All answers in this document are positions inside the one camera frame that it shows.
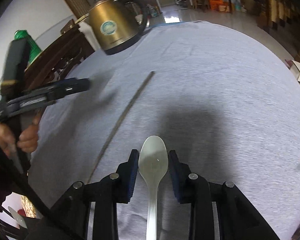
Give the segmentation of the person's left hand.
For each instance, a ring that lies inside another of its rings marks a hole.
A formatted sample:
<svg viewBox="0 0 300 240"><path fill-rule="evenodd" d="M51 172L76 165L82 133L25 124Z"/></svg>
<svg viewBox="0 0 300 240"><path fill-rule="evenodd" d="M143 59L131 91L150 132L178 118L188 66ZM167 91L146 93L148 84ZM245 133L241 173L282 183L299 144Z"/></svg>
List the person's left hand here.
<svg viewBox="0 0 300 240"><path fill-rule="evenodd" d="M17 148L25 153L32 153L38 146L38 130L42 113L38 112L30 126L25 129L18 139L6 124L0 123L0 148L9 156Z"/></svg>

